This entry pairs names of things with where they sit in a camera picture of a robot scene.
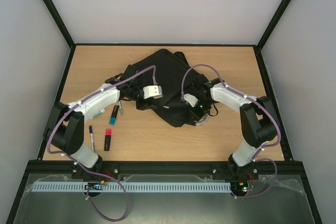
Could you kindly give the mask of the blue-capped white pen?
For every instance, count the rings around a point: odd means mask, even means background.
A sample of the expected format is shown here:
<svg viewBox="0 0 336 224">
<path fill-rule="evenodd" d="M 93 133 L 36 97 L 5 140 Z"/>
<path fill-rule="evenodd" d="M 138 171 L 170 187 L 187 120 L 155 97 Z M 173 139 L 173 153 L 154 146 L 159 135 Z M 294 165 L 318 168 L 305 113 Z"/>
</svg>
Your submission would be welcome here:
<svg viewBox="0 0 336 224">
<path fill-rule="evenodd" d="M 90 139 L 91 139 L 92 151 L 95 152 L 95 145 L 94 145 L 94 137 L 93 137 L 93 128 L 92 128 L 92 125 L 89 125 L 89 134 L 90 134 Z"/>
</svg>

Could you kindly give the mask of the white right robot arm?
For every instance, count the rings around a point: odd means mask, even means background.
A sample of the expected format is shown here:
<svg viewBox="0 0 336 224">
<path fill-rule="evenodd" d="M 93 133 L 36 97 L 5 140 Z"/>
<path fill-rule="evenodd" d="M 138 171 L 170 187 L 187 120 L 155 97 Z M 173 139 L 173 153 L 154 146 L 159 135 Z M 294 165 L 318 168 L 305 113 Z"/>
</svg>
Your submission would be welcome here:
<svg viewBox="0 0 336 224">
<path fill-rule="evenodd" d="M 232 177 L 242 177 L 260 152 L 281 141 L 278 117 L 268 97 L 246 95 L 220 78 L 197 85 L 196 91 L 197 95 L 181 94 L 182 101 L 191 109 L 206 113 L 210 104 L 221 103 L 240 116 L 243 140 L 228 158 L 228 170 Z"/>
</svg>

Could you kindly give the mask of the black student bag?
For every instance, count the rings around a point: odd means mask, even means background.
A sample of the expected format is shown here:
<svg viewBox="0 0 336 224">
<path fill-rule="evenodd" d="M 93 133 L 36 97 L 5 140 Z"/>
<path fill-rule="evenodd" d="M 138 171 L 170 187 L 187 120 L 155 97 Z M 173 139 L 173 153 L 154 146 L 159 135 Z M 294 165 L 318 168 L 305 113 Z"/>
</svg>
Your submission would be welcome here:
<svg viewBox="0 0 336 224">
<path fill-rule="evenodd" d="M 161 119 L 173 127 L 181 127 L 185 124 L 200 126 L 209 119 L 209 114 L 198 122 L 192 121 L 189 113 L 189 105 L 184 103 L 181 98 L 183 92 L 197 95 L 197 85 L 208 82 L 208 79 L 190 66 L 182 52 L 172 53 L 167 49 L 160 49 L 143 60 L 128 65 L 120 80 L 140 72 L 149 67 L 156 66 L 155 79 L 157 85 L 162 87 L 163 96 L 153 99 L 155 108 L 151 109 Z M 139 89 L 153 83 L 153 71 L 146 73 L 131 81 L 132 89 Z"/>
</svg>

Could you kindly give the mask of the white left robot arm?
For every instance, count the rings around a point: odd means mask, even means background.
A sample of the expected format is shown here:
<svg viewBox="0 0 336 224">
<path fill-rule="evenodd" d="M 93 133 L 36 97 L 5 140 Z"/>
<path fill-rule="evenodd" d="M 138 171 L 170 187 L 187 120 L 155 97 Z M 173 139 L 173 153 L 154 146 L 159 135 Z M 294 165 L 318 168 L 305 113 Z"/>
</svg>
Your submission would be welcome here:
<svg viewBox="0 0 336 224">
<path fill-rule="evenodd" d="M 132 89 L 133 79 L 130 77 L 123 81 L 116 80 L 114 84 L 106 82 L 96 91 L 75 102 L 56 103 L 44 130 L 47 151 L 68 156 L 88 169 L 96 167 L 101 157 L 84 143 L 85 123 L 96 113 L 118 103 L 124 97 L 147 101 L 162 96 L 162 88 L 157 83 Z"/>
</svg>

